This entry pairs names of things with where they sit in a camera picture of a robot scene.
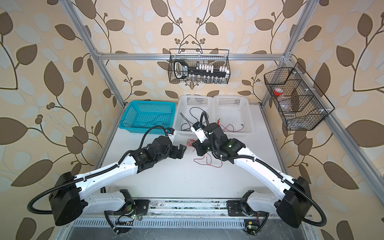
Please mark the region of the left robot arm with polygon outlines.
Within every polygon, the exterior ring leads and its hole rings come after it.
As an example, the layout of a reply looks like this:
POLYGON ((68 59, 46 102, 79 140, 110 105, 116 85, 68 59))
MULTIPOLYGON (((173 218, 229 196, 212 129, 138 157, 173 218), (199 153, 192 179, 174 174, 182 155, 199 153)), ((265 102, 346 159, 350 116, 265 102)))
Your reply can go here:
POLYGON ((182 159, 187 149, 185 145, 173 145, 174 129, 161 126, 152 129, 160 129, 164 135, 147 146, 140 143, 138 149, 126 151, 120 160, 105 167, 85 174, 62 174, 53 188, 28 203, 28 211, 37 215, 53 215, 56 226, 69 224, 84 213, 125 211, 134 204, 128 190, 108 194, 102 189, 122 178, 150 169, 167 158, 182 159))

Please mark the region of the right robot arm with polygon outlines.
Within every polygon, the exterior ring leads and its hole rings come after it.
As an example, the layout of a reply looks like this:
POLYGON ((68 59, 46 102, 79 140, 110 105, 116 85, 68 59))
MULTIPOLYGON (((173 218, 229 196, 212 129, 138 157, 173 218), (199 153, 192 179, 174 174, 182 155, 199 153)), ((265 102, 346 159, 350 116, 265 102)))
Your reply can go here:
POLYGON ((266 212, 277 214, 286 224, 298 228, 302 222, 315 227, 327 224, 321 207, 312 199, 308 181, 297 179, 278 171, 256 156, 238 139, 229 139, 217 123, 209 122, 206 112, 192 126, 198 140, 193 143, 198 156, 211 152, 221 162, 229 161, 256 177, 273 193, 270 200, 250 191, 245 195, 243 212, 266 212))

